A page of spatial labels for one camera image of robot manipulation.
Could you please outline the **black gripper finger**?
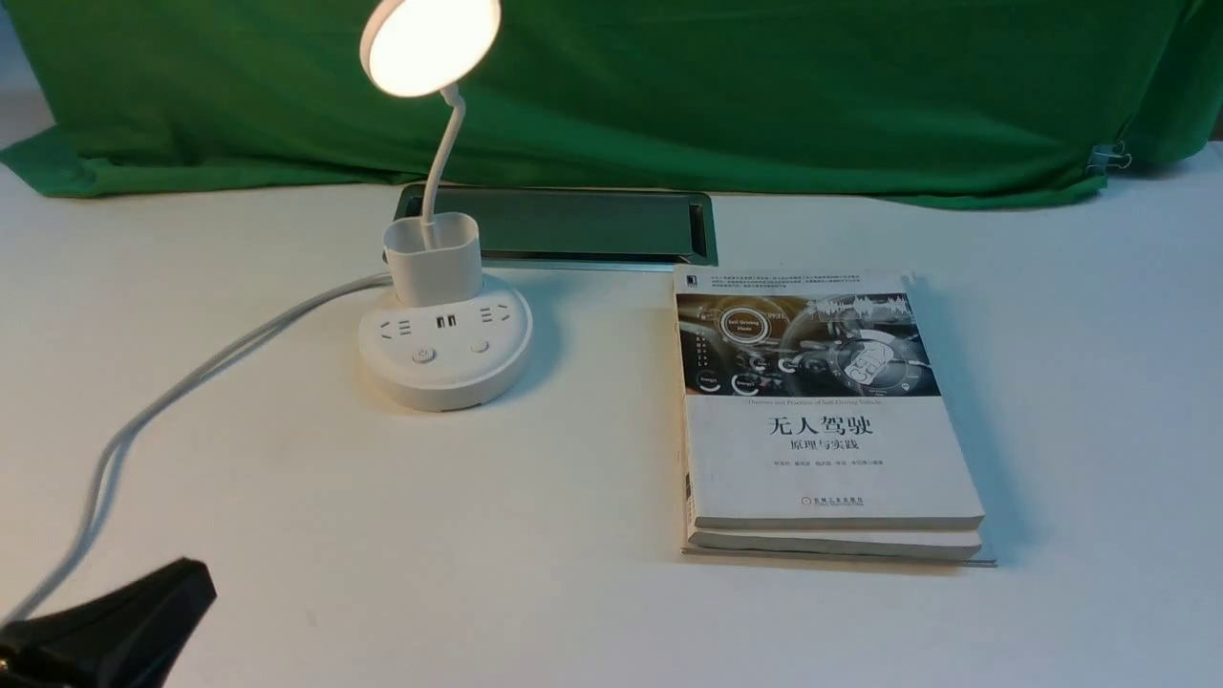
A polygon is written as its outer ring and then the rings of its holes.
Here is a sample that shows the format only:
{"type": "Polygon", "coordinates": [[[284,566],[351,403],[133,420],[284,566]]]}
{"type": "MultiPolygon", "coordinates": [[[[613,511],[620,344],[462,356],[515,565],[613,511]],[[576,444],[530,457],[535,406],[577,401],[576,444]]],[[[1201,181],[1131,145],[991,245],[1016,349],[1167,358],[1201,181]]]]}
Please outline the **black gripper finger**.
{"type": "Polygon", "coordinates": [[[161,687],[216,598],[210,571],[179,558],[87,604],[9,622],[4,687],[161,687]]]}

